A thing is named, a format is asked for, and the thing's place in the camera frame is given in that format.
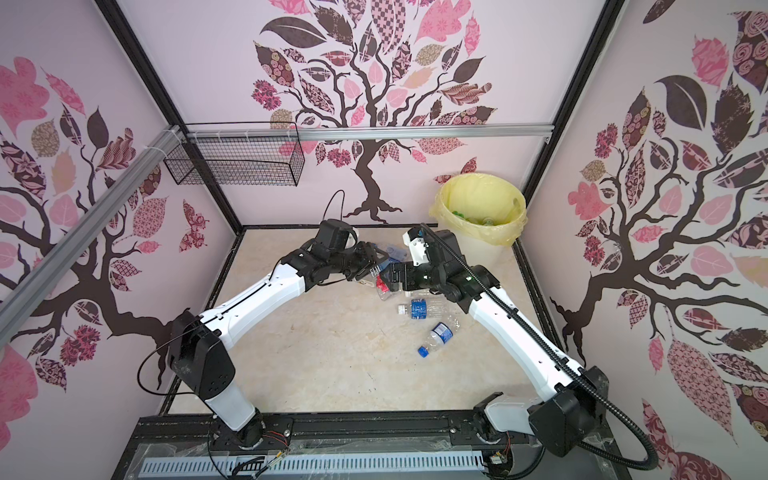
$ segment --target butterfly decal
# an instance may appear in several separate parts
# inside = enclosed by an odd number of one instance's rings
[[[205,220],[203,214],[196,213],[186,200],[184,200],[184,216],[187,218],[187,223],[190,224],[190,229],[181,237],[179,252],[184,252],[192,247],[204,247],[205,236],[201,231],[205,230],[205,224],[210,220]]]

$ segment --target marble floor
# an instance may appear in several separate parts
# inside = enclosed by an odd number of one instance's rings
[[[361,229],[360,238],[399,246],[405,230]],[[315,232],[249,230],[217,303],[268,274],[276,259]],[[489,269],[538,326],[512,249]],[[230,351],[237,384],[262,412],[470,409],[496,391],[534,392],[493,335],[453,304],[461,330],[444,349],[419,356],[420,340],[435,322],[398,315],[403,299],[398,295],[381,301],[371,287],[341,282],[291,300]],[[189,391],[185,385],[183,391]],[[174,400],[170,412],[209,410],[185,395]]]

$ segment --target metal vent grille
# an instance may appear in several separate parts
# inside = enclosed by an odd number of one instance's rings
[[[247,462],[252,455],[238,457],[214,457],[216,465],[225,475],[231,474],[235,465]],[[265,462],[274,458],[266,457]],[[250,475],[262,464],[248,465],[240,472]],[[482,453],[464,452],[409,452],[409,453],[345,453],[335,455],[289,455],[280,463],[264,472],[264,475],[301,475],[331,473],[378,473],[378,472],[455,472],[481,471]],[[170,478],[218,476],[208,457],[145,458],[139,478]]]

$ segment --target clear plastic bottle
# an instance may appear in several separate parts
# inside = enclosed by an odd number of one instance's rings
[[[430,353],[442,348],[458,332],[460,325],[458,317],[452,314],[445,315],[442,321],[429,330],[422,345],[417,350],[419,355],[427,357]]]

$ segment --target wall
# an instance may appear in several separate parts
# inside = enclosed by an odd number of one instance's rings
[[[90,1],[6,2],[0,18],[4,298],[165,122]],[[139,362],[202,308],[232,240],[203,187],[164,167],[142,184],[0,349],[3,478],[111,475],[161,401],[139,390]],[[160,391],[162,353],[141,377]]]
[[[156,4],[122,8],[187,122],[317,128],[550,123],[603,2]],[[539,137],[303,142],[298,187],[224,191],[244,223],[315,223],[339,188],[353,223],[418,222],[436,177],[477,169],[521,187],[540,146]]]
[[[524,245],[571,355],[659,451],[635,478],[764,471],[765,11],[631,2],[531,202]]]

